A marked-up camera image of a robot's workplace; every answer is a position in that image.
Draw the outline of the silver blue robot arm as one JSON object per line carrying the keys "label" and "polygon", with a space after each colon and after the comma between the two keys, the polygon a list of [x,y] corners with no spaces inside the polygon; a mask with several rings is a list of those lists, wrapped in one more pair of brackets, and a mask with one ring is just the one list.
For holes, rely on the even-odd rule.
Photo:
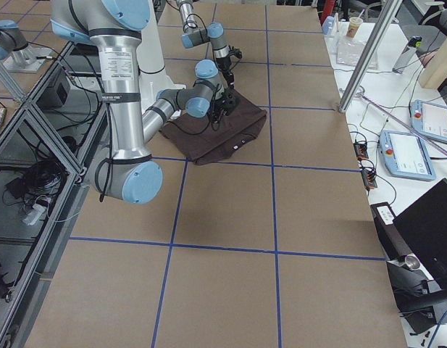
{"label": "silver blue robot arm", "polygon": [[234,84],[223,26],[212,22],[202,28],[191,1],[177,6],[184,47],[208,43],[215,55],[196,65],[196,82],[190,88],[174,84],[165,72],[150,1],[51,3],[56,35],[98,49],[109,144],[93,158],[88,176],[101,196],[131,204],[150,202],[162,186],[163,173],[147,143],[180,112],[204,117],[225,87]]}
{"label": "silver blue robot arm", "polygon": [[176,1],[177,9],[183,24],[181,41],[186,49],[210,43],[213,60],[222,73],[227,86],[235,87],[233,63],[231,57],[242,58],[242,51],[227,43],[224,28],[219,22],[211,22],[205,26],[204,21],[194,13],[193,1]]}

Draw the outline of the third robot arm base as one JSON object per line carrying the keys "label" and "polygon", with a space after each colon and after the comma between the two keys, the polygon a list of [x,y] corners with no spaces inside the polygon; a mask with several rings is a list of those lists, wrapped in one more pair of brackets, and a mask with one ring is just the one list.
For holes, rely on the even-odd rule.
{"label": "third robot arm base", "polygon": [[36,73],[46,60],[52,59],[51,49],[31,46],[17,23],[0,20],[0,61],[13,73]]}

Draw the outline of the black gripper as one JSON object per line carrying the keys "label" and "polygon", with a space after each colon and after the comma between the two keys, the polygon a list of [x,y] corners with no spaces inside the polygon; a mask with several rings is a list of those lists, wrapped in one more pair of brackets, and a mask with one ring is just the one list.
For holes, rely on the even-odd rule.
{"label": "black gripper", "polygon": [[235,88],[234,74],[231,70],[231,58],[229,56],[220,57],[217,59],[217,66],[220,69],[224,79],[227,81],[229,88]]}
{"label": "black gripper", "polygon": [[213,100],[208,110],[208,119],[210,125],[219,124],[223,115],[225,114],[226,100],[220,98]]}

